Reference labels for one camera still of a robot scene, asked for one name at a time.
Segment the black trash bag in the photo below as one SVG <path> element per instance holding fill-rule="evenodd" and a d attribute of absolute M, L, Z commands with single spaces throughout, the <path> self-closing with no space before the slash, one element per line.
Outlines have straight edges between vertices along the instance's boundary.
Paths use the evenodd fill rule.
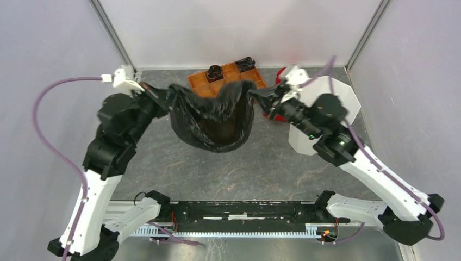
<path fill-rule="evenodd" d="M 254 122 L 251 80 L 225 84 L 215 97 L 200 97 L 190 89 L 171 84 L 176 95 L 170 111 L 171 127 L 181 141 L 202 150 L 225 153 L 240 148 Z"/>

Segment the white plastic trash bin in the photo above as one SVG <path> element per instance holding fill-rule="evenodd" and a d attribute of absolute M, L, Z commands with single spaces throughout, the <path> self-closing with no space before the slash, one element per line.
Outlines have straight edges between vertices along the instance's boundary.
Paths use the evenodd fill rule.
<path fill-rule="evenodd" d="M 331 92 L 329 88 L 329 77 L 322 76 L 317 78 L 317 80 L 302 88 L 301 101 L 310 107 L 321 94 L 333 93 L 338 97 L 342 106 L 347 109 L 347 122 L 353 123 L 361 109 L 361 105 L 352 87 L 334 78 L 332 79 L 332 84 L 333 91 Z M 288 143 L 295 152 L 299 154 L 307 156 L 316 154 L 316 151 L 313 149 L 316 140 L 310 140 L 293 125 L 291 125 L 289 129 Z"/>

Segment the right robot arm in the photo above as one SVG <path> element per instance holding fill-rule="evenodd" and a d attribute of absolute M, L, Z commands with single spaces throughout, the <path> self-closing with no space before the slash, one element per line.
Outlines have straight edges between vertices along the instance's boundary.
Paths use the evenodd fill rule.
<path fill-rule="evenodd" d="M 351 174 L 377 196 L 377 201 L 349 198 L 332 191 L 317 199 L 314 215 L 321 222 L 331 218 L 372 225 L 398 243 L 412 246 L 431 238 L 434 226 L 441 241 L 445 232 L 437 213 L 444 199 L 411 186 L 381 162 L 346 123 L 347 109 L 339 97 L 321 94 L 312 105 L 301 102 L 285 85 L 251 90 L 268 116 L 282 116 L 309 139 L 326 162 Z"/>

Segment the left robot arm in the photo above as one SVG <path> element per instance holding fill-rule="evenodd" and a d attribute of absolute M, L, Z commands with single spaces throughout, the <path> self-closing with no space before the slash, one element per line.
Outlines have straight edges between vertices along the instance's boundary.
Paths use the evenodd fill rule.
<path fill-rule="evenodd" d="M 136 153 L 138 141 L 153 119 L 172 110 L 171 90 L 141 83 L 140 90 L 108 96 L 98 111 L 100 124 L 89 143 L 82 168 L 84 178 L 67 229 L 48 244 L 63 260 L 112 260 L 119 246 L 148 221 L 170 217 L 168 198 L 147 196 L 105 222 L 111 197 Z"/>

